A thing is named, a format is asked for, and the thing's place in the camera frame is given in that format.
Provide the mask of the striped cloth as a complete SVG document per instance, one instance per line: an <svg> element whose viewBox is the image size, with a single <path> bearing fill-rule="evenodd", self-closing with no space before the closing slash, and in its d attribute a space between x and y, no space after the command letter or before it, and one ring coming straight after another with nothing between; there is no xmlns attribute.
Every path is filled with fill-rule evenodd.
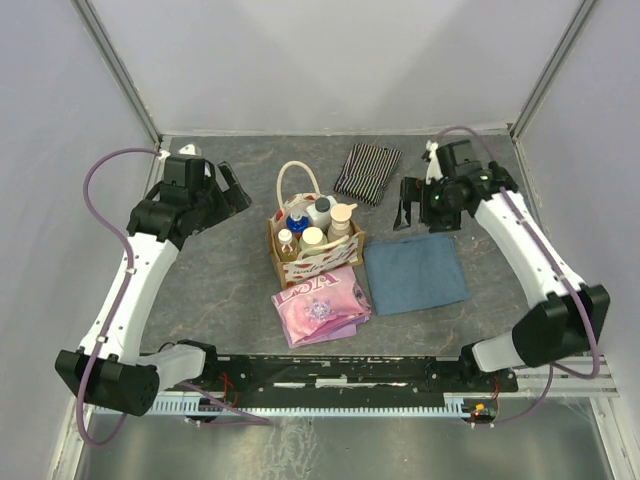
<svg viewBox="0 0 640 480"><path fill-rule="evenodd" d="M334 184L334 191L369 206L378 206L401 157L398 149L356 143Z"/></svg>

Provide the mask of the beige pump bottle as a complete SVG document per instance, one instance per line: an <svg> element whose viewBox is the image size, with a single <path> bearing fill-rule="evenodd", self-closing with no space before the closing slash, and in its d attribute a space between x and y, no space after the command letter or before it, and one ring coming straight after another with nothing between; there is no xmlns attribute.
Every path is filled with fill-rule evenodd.
<svg viewBox="0 0 640 480"><path fill-rule="evenodd" d="M327 231L327 240L335 242L343 237L349 238L353 234L351 224L353 211L357 204L338 203L330 210L331 223Z"/></svg>

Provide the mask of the blue towel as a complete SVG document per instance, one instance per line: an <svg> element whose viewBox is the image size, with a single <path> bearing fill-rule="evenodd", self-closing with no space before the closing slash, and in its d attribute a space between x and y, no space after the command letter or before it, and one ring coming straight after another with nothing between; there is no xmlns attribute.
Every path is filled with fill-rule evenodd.
<svg viewBox="0 0 640 480"><path fill-rule="evenodd" d="M378 316L466 301L466 284L453 240L425 234L364 248L369 291Z"/></svg>

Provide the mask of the orange bottle blue pump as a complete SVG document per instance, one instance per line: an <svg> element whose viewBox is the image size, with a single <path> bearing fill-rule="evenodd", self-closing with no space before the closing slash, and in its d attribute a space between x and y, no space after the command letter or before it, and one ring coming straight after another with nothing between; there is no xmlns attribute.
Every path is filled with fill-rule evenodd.
<svg viewBox="0 0 640 480"><path fill-rule="evenodd" d="M292 211L286 218L286 228L296 239L300 239L302 233L311 226L308 215L301 211Z"/></svg>

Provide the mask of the clear yellow liquid bottle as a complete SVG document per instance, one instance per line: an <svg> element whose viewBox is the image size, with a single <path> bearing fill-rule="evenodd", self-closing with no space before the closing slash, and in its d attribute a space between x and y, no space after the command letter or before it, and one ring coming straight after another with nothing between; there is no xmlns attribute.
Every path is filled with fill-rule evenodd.
<svg viewBox="0 0 640 480"><path fill-rule="evenodd" d="M282 262L289 263L297 260L299 254L298 240L287 228L277 234L277 254Z"/></svg>

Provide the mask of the white bottle black cap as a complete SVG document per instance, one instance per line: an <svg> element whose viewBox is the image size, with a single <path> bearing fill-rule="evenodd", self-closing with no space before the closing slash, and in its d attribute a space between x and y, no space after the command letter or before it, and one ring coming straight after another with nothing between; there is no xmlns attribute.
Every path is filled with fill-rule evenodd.
<svg viewBox="0 0 640 480"><path fill-rule="evenodd" d="M326 233L331 224L331 209L336 204L337 200L329 195L319 197L312 204L308 205L305 208L305 212L309 217L310 225Z"/></svg>

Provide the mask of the watermelon print canvas bag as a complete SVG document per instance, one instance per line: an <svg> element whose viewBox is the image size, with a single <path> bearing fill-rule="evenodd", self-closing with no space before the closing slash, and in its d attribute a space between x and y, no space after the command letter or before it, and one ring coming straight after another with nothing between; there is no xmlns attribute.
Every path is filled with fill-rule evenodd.
<svg viewBox="0 0 640 480"><path fill-rule="evenodd" d="M285 173L299 167L313 190L283 195ZM280 285L286 289L342 266L363 263L365 233L353 219L355 203L339 203L321 193L317 179L303 162L289 161L276 180L278 209L266 220L267 245Z"/></svg>

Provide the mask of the pink printed cloth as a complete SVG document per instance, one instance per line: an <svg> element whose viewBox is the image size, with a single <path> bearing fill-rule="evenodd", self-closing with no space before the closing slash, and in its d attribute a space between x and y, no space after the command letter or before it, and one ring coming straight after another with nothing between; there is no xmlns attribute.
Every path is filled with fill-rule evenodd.
<svg viewBox="0 0 640 480"><path fill-rule="evenodd" d="M271 301L291 349L354 336L372 314L350 266L305 280Z"/></svg>

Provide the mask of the green bottle cream cap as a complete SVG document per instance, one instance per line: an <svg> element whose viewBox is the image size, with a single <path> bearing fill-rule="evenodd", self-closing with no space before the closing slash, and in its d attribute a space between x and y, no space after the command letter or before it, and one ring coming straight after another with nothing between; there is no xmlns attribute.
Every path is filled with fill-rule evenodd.
<svg viewBox="0 0 640 480"><path fill-rule="evenodd" d="M320 254L328 240L324 232L315 226L307 228L299 239L299 254L297 259L302 260Z"/></svg>

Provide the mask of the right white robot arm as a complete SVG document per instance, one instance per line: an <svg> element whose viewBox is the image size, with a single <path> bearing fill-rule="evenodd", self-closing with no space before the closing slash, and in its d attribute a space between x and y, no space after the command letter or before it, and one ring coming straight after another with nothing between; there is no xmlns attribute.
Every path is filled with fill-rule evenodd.
<svg viewBox="0 0 640 480"><path fill-rule="evenodd" d="M470 358L457 367L459 382L478 391L494 371L550 365L583 379L600 372L598 340L610 295L588 285L561 258L528 212L510 173L477 159L468 140L430 141L421 178L400 184L395 230L411 224L411 208L432 233L453 232L469 214L493 239L524 291L529 310L504 334L472 344Z"/></svg>

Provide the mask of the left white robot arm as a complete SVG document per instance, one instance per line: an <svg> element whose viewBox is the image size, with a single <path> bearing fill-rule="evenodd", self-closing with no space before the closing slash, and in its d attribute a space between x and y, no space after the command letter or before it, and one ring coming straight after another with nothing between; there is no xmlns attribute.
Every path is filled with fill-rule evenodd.
<svg viewBox="0 0 640 480"><path fill-rule="evenodd" d="M103 307L79 346L62 350L55 370L81 404L142 416L159 393L183 381L215 387L214 346L181 340L157 353L140 351L159 288L185 241L246 210L251 199L232 167L194 154L162 152L162 179L131 211L117 238L122 260Z"/></svg>

